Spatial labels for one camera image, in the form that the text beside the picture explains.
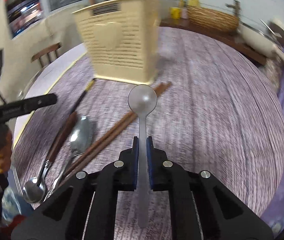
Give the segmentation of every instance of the silver spoon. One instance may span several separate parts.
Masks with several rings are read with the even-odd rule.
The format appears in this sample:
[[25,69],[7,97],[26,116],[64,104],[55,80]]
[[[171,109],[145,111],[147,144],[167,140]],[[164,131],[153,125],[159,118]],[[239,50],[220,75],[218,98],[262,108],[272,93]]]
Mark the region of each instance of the silver spoon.
[[263,21],[260,19],[260,21],[269,29],[269,31],[274,35],[274,38],[282,38],[282,35],[279,33],[275,33],[274,31],[272,31],[272,29]]
[[128,97],[129,107],[139,117],[139,160],[138,160],[138,225],[146,228],[149,210],[149,174],[146,156],[146,117],[155,109],[157,96],[147,85],[134,87]]
[[64,159],[60,173],[53,182],[52,187],[46,195],[44,201],[46,201],[48,197],[52,195],[54,190],[59,186],[61,180],[63,179],[64,172],[69,163],[71,163],[72,159],[75,156],[83,154],[85,150],[90,146],[92,142],[93,131],[94,124],[90,122],[89,117],[81,117],[81,119],[79,119],[79,121],[75,125],[70,137],[70,148],[72,153],[69,157],[66,157]]
[[73,112],[58,132],[46,156],[38,177],[29,179],[23,186],[22,194],[26,202],[32,204],[40,202],[46,193],[45,177],[58,155],[63,143],[68,138],[77,121],[77,113]]

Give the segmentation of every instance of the wooden knife handle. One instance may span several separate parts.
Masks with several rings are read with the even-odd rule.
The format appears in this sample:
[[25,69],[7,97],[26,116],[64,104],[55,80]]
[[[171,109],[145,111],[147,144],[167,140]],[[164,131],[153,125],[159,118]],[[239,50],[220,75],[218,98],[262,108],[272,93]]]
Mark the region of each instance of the wooden knife handle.
[[58,132],[53,144],[51,145],[46,161],[49,161],[50,163],[53,163],[55,161],[55,158],[58,155],[62,145],[70,135],[72,129],[74,128],[77,119],[78,116],[76,111],[69,115],[68,119]]

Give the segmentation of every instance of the wooden chair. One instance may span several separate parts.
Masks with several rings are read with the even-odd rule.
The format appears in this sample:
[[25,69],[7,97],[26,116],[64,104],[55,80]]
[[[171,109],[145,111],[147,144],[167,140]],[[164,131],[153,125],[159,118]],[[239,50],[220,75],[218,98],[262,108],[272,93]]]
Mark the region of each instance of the wooden chair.
[[41,57],[46,54],[47,57],[48,57],[49,63],[52,63],[49,53],[54,51],[55,52],[55,56],[58,58],[59,55],[58,55],[57,50],[60,49],[60,48],[61,48],[61,43],[57,43],[57,44],[51,45],[51,46],[43,49],[42,51],[38,52],[37,54],[33,55],[33,57],[31,58],[31,62],[36,61],[38,59],[39,62],[40,62],[41,68],[44,68],[44,64],[43,64],[43,62],[41,60]]

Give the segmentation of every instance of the clear plastic spoon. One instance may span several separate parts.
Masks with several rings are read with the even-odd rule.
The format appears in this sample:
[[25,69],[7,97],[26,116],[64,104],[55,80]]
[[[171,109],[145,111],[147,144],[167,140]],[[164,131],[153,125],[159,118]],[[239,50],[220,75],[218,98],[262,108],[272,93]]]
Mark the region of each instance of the clear plastic spoon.
[[157,96],[147,85],[134,87],[128,97],[129,107],[139,117],[139,160],[138,160],[138,225],[146,228],[149,210],[149,174],[146,156],[146,117],[155,109]]

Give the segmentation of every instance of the wicker basket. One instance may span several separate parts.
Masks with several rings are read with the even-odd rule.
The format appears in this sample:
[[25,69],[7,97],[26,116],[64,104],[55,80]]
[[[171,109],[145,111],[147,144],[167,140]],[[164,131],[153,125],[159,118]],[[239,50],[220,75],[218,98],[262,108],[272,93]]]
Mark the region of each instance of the wicker basket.
[[187,6],[189,20],[195,24],[222,32],[233,32],[237,29],[239,18],[209,8]]
[[73,14],[96,78],[153,83],[157,74],[158,0],[110,0]]

